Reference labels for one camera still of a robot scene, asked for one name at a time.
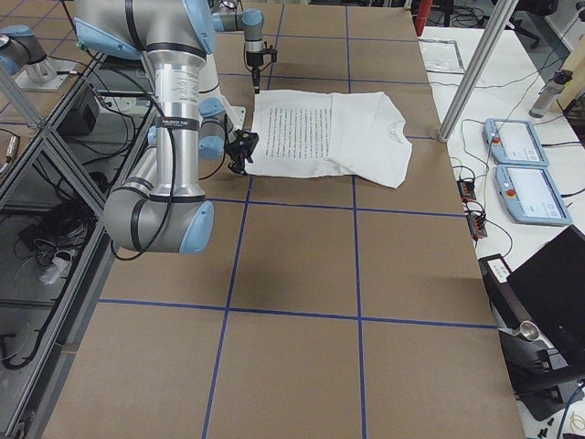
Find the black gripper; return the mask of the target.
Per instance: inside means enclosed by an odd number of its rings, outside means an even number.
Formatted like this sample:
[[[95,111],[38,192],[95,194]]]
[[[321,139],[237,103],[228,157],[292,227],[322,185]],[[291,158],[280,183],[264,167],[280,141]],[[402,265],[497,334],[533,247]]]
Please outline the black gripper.
[[[246,65],[252,69],[251,79],[254,91],[261,90],[261,71],[264,62],[265,44],[263,40],[244,40],[244,54]]]
[[[236,174],[242,174],[242,162],[246,160],[252,163],[254,149],[259,142],[259,135],[254,132],[238,129],[235,131],[235,138],[227,144],[227,154],[230,156],[229,170]]]

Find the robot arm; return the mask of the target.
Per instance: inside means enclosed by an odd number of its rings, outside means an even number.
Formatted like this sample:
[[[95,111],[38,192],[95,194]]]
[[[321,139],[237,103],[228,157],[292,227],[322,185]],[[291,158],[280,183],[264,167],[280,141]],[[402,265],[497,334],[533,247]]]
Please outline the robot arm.
[[[243,174],[258,140],[220,91],[216,35],[242,31],[257,69],[266,52],[262,12],[216,1],[80,1],[74,23],[85,48],[141,61],[152,86],[154,140],[103,211],[113,243],[137,256],[202,252],[214,207],[199,162],[229,155],[230,169]]]
[[[214,29],[218,32],[242,31],[244,36],[244,61],[251,75],[255,94],[261,91],[261,69],[269,47],[264,41],[264,16],[260,9],[220,11],[212,14]]]

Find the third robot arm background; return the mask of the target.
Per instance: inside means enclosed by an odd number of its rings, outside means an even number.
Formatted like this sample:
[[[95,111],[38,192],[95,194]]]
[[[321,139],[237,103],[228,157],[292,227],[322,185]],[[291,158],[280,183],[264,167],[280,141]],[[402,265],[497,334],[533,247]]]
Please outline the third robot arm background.
[[[1,66],[24,91],[56,91],[65,80],[26,25],[1,29]]]

